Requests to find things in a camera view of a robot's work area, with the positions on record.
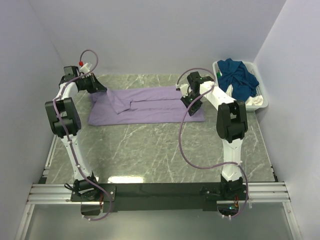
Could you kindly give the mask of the purple t shirt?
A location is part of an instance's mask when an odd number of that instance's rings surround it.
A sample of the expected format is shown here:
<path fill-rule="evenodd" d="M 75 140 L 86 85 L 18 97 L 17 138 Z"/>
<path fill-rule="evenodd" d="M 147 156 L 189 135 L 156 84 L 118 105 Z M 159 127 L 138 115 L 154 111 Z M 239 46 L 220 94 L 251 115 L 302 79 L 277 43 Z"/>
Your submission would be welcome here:
<path fill-rule="evenodd" d="M 90 95 L 91 126 L 181 122 L 186 106 L 174 86 L 111 89 Z"/>

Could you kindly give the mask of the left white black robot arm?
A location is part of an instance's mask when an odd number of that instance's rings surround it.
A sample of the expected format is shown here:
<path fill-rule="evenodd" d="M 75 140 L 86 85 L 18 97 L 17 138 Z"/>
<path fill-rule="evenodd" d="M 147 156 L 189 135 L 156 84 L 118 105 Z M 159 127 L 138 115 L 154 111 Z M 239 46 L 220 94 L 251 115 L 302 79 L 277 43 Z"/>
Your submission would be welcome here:
<path fill-rule="evenodd" d="M 74 183 L 73 186 L 66 184 L 65 187 L 77 195 L 93 190 L 101 191 L 93 170 L 83 157 L 80 145 L 82 123 L 74 97 L 80 91 L 104 94 L 107 88 L 89 69 L 80 70 L 77 66 L 66 66 L 63 70 L 59 91 L 53 100 L 45 103 L 45 110 L 50 128 L 65 146 L 72 165 Z"/>

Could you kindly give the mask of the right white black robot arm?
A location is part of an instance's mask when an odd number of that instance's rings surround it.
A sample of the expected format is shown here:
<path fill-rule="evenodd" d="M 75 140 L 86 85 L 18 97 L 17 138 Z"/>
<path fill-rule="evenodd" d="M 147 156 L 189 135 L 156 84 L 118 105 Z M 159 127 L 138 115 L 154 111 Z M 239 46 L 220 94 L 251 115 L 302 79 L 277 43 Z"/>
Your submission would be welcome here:
<path fill-rule="evenodd" d="M 202 98 L 217 110 L 216 131 L 223 145 L 223 163 L 217 164 L 222 166 L 220 193 L 235 193 L 242 189 L 246 179 L 241 168 L 242 143 L 248 131 L 246 105 L 227 95 L 210 76 L 200 76 L 195 71 L 187 76 L 187 81 L 187 84 L 175 84 L 186 106 L 183 116 L 193 116 L 201 108 Z"/>

